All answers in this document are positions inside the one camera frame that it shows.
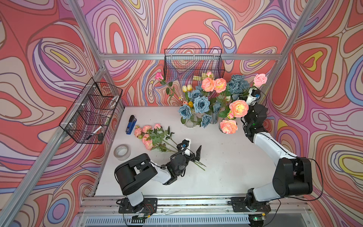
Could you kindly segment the pale pink rose stem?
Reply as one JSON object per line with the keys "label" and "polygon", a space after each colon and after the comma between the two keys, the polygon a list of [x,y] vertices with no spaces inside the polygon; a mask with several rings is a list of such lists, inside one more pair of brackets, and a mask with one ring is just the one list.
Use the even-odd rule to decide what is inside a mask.
{"label": "pale pink rose stem", "polygon": [[259,90],[262,85],[267,83],[267,80],[268,78],[264,73],[256,75],[253,79],[253,85],[249,89],[249,94],[252,93],[253,90]]}

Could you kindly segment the light pink rose stem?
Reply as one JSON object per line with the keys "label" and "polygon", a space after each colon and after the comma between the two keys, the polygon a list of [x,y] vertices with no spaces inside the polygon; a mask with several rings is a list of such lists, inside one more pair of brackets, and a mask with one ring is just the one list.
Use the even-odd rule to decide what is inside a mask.
{"label": "light pink rose stem", "polygon": [[178,143],[173,138],[174,134],[175,133],[171,131],[170,127],[164,129],[160,124],[156,124],[151,134],[153,149],[157,149],[160,152],[177,153]]}

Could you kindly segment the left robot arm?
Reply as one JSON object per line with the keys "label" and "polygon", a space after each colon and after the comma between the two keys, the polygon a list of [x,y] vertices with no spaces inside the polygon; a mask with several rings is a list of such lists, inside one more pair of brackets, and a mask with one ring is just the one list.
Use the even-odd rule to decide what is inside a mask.
{"label": "left robot arm", "polygon": [[171,185],[183,177],[190,162],[200,163],[202,146],[196,152],[191,149],[191,140],[184,139],[177,144],[177,152],[165,165],[157,165],[148,154],[143,153],[123,164],[114,171],[114,176],[125,198],[116,202],[121,214],[152,215],[157,211],[157,198],[145,198],[141,187],[153,180],[163,185]]}

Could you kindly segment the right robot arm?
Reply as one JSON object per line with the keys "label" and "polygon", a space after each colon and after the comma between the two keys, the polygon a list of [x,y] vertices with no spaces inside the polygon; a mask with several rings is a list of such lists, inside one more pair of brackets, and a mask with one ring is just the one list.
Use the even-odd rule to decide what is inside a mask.
{"label": "right robot arm", "polygon": [[249,110],[241,120],[245,136],[270,157],[275,165],[275,173],[270,183],[249,189],[244,200],[237,204],[249,211],[257,211],[273,200],[313,192],[310,160],[293,154],[267,132],[263,123],[268,108],[257,103],[260,97],[258,88],[249,89],[246,98]]}

